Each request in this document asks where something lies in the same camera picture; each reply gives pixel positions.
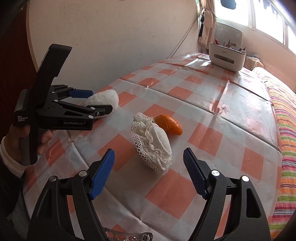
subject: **white wall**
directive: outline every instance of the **white wall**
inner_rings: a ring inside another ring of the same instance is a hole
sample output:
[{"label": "white wall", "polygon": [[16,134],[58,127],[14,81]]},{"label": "white wall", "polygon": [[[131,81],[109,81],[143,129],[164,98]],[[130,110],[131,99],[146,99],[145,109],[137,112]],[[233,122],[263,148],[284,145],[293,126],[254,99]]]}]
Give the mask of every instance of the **white wall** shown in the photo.
[{"label": "white wall", "polygon": [[[196,17],[195,0],[31,0],[27,28],[38,65],[50,44],[73,47],[54,84],[97,91],[173,54]],[[195,23],[176,54],[197,37]]]},{"label": "white wall", "polygon": [[296,92],[295,54],[259,30],[221,19],[219,22],[241,30],[243,32],[243,46],[247,47],[247,53],[259,54],[263,60],[264,68]]}]

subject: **fluffy white object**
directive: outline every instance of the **fluffy white object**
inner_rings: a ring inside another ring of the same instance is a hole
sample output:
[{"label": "fluffy white object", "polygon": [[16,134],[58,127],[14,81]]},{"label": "fluffy white object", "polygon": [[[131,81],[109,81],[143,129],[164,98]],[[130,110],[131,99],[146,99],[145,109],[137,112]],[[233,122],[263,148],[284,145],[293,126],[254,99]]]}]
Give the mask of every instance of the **fluffy white object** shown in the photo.
[{"label": "fluffy white object", "polygon": [[133,118],[131,136],[145,164],[161,176],[168,172],[172,160],[172,149],[168,136],[153,118],[137,113]]},{"label": "fluffy white object", "polygon": [[82,106],[95,105],[95,104],[110,104],[113,111],[118,108],[118,94],[115,90],[105,90],[96,93],[81,102]]}]

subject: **blue textured pad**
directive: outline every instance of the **blue textured pad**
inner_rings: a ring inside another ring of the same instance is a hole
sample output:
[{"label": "blue textured pad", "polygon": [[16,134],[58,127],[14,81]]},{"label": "blue textured pad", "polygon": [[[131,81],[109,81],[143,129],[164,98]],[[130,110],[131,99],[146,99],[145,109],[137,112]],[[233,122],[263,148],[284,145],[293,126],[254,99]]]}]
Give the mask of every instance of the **blue textured pad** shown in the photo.
[{"label": "blue textured pad", "polygon": [[195,158],[192,156],[191,150],[188,148],[183,152],[183,161],[196,192],[201,195],[202,198],[205,198],[208,194],[207,180],[198,167]]},{"label": "blue textured pad", "polygon": [[89,90],[72,90],[69,95],[72,98],[89,98],[93,94],[94,94],[93,91],[89,91]]},{"label": "blue textured pad", "polygon": [[96,196],[100,195],[103,191],[107,178],[115,162],[114,151],[110,150],[105,159],[102,161],[103,163],[100,165],[91,181],[91,191],[89,192],[89,196],[92,200],[94,200]]}]

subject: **table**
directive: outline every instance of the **table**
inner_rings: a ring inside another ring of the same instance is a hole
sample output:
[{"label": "table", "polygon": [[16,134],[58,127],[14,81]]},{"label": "table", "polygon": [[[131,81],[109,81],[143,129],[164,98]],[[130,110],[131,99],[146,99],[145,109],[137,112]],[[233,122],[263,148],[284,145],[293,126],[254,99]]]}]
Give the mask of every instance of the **table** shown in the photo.
[{"label": "table", "polygon": [[[152,232],[155,240],[188,240],[205,201],[196,194],[183,163],[190,147],[197,158],[225,176],[250,177],[268,217],[274,211],[281,178],[279,129],[268,92],[247,69],[234,74],[211,65],[208,56],[187,53],[144,67],[110,83],[119,108],[95,120],[92,131],[57,131],[38,162],[27,169],[24,199],[32,215],[51,175],[71,177],[100,160],[108,148],[115,164],[94,207],[103,226],[126,232]],[[183,126],[169,135],[174,164],[160,177],[144,165],[133,145],[133,116],[167,114]],[[69,210],[82,237],[73,200]],[[223,234],[226,198],[216,237]]]}]

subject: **white sleeve cuff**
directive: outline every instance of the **white sleeve cuff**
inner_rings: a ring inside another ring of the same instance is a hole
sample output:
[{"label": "white sleeve cuff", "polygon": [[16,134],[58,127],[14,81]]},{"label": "white sleeve cuff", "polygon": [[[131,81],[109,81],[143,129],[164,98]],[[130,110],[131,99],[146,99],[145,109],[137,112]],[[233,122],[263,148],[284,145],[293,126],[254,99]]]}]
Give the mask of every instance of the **white sleeve cuff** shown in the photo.
[{"label": "white sleeve cuff", "polygon": [[3,137],[0,145],[0,155],[2,161],[14,175],[21,178],[28,166],[23,166],[22,164],[18,163],[7,153],[4,146],[4,138],[5,137]]}]

